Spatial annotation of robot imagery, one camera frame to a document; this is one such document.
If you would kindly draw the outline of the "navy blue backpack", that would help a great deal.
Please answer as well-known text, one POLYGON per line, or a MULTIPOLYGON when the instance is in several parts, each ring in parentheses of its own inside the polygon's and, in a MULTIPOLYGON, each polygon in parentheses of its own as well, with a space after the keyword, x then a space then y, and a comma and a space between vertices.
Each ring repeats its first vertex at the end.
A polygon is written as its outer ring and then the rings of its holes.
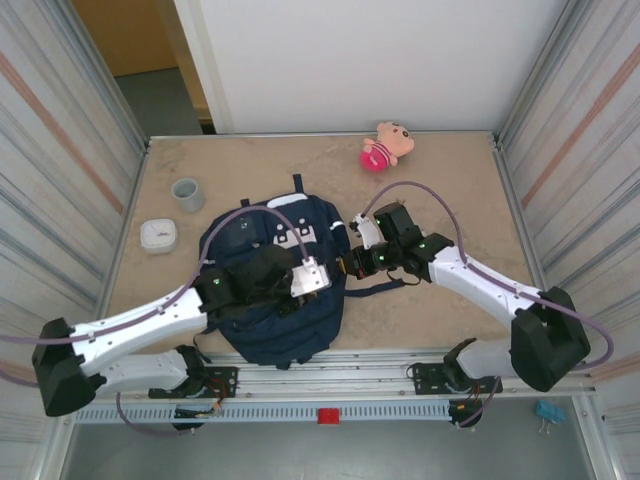
POLYGON ((256 204, 242 200, 240 208, 216 218, 199 242, 201 270, 243 262, 268 245, 290 250, 297 259, 311 255, 326 266, 331 286, 319 291, 313 301, 300 304, 293 314, 280 316, 278 306, 264 305, 242 316, 216 320, 205 329, 219 331, 246 361, 281 370, 329 348, 340 331, 346 298, 369 297, 405 285, 390 278, 369 288, 347 289, 338 258, 351 247, 337 208, 306 194, 300 175, 294 175, 293 182, 294 190, 288 195, 256 204))

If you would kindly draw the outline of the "pink plush doll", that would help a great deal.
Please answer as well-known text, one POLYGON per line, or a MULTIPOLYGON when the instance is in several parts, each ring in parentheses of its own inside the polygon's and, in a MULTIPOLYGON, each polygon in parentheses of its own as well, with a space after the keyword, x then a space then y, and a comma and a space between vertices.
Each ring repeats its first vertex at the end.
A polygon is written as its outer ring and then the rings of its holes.
POLYGON ((401 157, 411 153, 414 138, 403 126, 394 122, 381 122, 376 128, 376 138, 365 138, 360 152, 360 165, 371 172, 379 173, 395 167, 401 157))

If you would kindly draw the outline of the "grey cup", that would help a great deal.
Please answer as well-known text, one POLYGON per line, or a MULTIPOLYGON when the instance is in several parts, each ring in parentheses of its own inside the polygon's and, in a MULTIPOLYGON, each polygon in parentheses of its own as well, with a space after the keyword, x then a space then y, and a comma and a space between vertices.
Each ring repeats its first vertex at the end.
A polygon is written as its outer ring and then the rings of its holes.
POLYGON ((196 213, 203 208, 205 203, 205 197, 199 184, 192 178, 176 181, 171 188, 171 194, 179 208, 185 213, 196 213))

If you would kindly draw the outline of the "brown wooden door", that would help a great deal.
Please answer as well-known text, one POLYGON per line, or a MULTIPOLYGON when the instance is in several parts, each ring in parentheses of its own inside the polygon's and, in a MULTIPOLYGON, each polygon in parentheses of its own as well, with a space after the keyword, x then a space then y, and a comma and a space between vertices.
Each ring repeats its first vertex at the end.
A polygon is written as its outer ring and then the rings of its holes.
POLYGON ((71 0, 115 77, 176 68, 200 125, 215 127, 175 0, 71 0))

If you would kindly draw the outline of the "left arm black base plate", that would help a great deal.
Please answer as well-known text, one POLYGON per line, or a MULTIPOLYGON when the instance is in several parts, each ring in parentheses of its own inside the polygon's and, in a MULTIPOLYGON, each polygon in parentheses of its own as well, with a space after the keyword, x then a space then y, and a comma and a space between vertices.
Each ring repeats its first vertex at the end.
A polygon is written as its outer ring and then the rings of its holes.
POLYGON ((234 398, 238 386, 237 367, 206 365, 173 390, 149 389, 151 399, 226 399, 234 398))

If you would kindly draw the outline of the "aluminium mounting rail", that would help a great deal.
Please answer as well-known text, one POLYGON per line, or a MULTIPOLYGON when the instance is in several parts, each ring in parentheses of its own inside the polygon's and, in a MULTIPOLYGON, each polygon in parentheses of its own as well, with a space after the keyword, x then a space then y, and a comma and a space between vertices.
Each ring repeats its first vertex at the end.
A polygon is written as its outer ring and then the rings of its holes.
POLYGON ((286 370, 258 366, 235 354, 203 360, 194 348, 126 355, 93 365, 85 355, 62 350, 34 363, 45 408, 51 416, 75 412, 116 393, 148 397, 148 390, 173 390, 206 365, 237 367, 237 399, 256 401, 372 400, 414 396, 407 370, 414 363, 438 363, 426 352, 329 352, 286 370))

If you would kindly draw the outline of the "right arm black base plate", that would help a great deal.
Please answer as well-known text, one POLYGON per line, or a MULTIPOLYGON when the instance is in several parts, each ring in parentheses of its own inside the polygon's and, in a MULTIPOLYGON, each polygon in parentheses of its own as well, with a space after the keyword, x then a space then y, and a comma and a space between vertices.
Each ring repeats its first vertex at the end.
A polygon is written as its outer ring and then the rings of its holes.
POLYGON ((503 390, 501 381, 488 376, 471 379, 457 367, 444 363, 414 363, 407 370, 416 395, 485 394, 498 384, 497 393, 503 390))

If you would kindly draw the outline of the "striped enclosure side panel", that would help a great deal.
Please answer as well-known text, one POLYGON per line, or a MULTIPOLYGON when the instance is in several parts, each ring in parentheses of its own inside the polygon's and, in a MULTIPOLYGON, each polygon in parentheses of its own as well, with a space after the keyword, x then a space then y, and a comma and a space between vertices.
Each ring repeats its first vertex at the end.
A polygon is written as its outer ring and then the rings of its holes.
POLYGON ((0 480, 47 427, 33 349, 3 336, 94 317, 145 151, 70 0, 0 0, 0 480))
POLYGON ((537 269, 599 322, 592 378, 640 480, 640 0, 568 0, 499 143, 537 269))

